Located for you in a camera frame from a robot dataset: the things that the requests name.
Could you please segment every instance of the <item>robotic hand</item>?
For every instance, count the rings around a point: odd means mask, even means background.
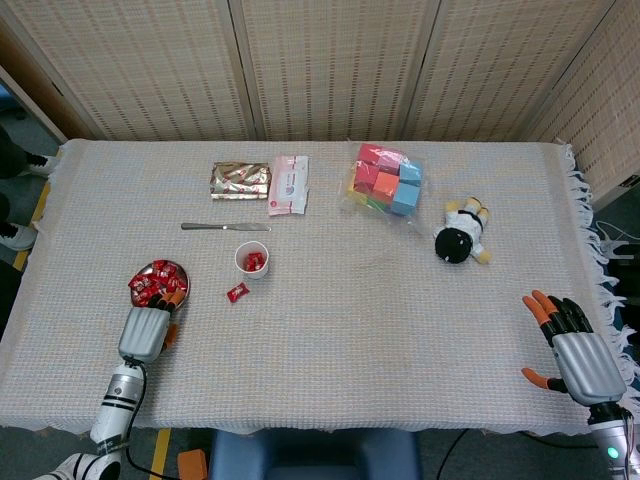
[[[35,480],[117,480],[123,450],[133,464],[128,449],[129,434],[144,400],[147,384],[144,364],[154,361],[162,351],[171,311],[133,307],[129,312],[118,346],[124,363],[115,369],[91,429],[98,456],[76,453],[53,472]]]
[[[573,301],[538,290],[532,295],[523,301],[553,349],[562,378],[545,378],[530,368],[523,368],[522,374],[535,386],[568,393],[588,407],[589,427],[612,478],[640,479],[640,435],[634,432],[631,413],[617,403],[627,387],[604,340]]]

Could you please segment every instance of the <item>orange object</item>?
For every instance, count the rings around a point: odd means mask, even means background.
[[[398,189],[399,182],[400,177],[380,172],[376,179],[376,183],[373,185],[371,196],[385,205],[391,205],[391,202],[393,202],[393,196]]]
[[[533,313],[533,316],[536,317],[536,320],[538,321],[538,326],[541,327],[545,323],[548,323],[551,321],[551,319],[549,318],[549,315],[547,315],[547,313],[544,311],[542,306],[538,302],[536,302],[533,298],[522,297],[522,301],[527,306],[527,308],[531,311],[531,313]]]
[[[185,292],[184,290],[179,288],[179,289],[177,289],[175,291],[175,293],[173,295],[171,295],[169,300],[167,300],[167,303],[171,302],[177,307],[178,304],[182,301],[182,299],[185,297],[186,294],[187,294],[187,292]]]
[[[540,305],[542,305],[542,308],[544,308],[544,311],[547,312],[547,315],[551,315],[552,313],[558,313],[558,309],[556,308],[556,306],[551,302],[551,300],[549,300],[549,298],[542,293],[540,290],[534,290],[533,292],[533,298],[535,298],[538,303]]]
[[[520,370],[524,377],[533,383],[536,387],[548,389],[549,388],[549,379],[547,377],[543,377],[538,374],[535,370],[531,368],[523,368]]]
[[[164,336],[164,348],[169,348],[171,345],[176,343],[176,338],[178,337],[178,324],[170,323],[169,329],[167,330],[167,334]]]
[[[180,480],[207,480],[207,459],[202,450],[189,450],[178,454]]]

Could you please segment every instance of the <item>white tablecloth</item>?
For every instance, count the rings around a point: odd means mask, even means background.
[[[66,144],[0,344],[0,423],[89,429],[120,362],[127,282],[169,258],[188,271],[191,295],[176,345],[148,367],[139,425],[585,431],[586,409],[520,373],[557,374],[521,302],[533,288],[581,303],[616,350],[568,148],[389,145],[426,161],[419,217],[429,231],[446,201],[474,195],[488,206],[490,265],[445,264],[430,235],[341,211],[347,143]],[[306,215],[211,201],[215,161],[279,154],[311,158]],[[273,231],[180,230],[247,221]],[[271,268],[232,305],[225,292],[242,280],[233,254],[250,239],[267,245]]]

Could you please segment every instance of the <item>gold wrapper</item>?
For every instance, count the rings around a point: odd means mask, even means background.
[[[260,200],[267,198],[271,172],[266,163],[216,163],[211,174],[213,200]]]

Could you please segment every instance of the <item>blue block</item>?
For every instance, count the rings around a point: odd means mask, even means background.
[[[422,168],[415,163],[400,164],[400,183],[419,187],[422,183]]]
[[[399,183],[396,194],[393,196],[393,202],[391,202],[391,211],[398,215],[411,215],[418,205],[419,198],[419,187]]]

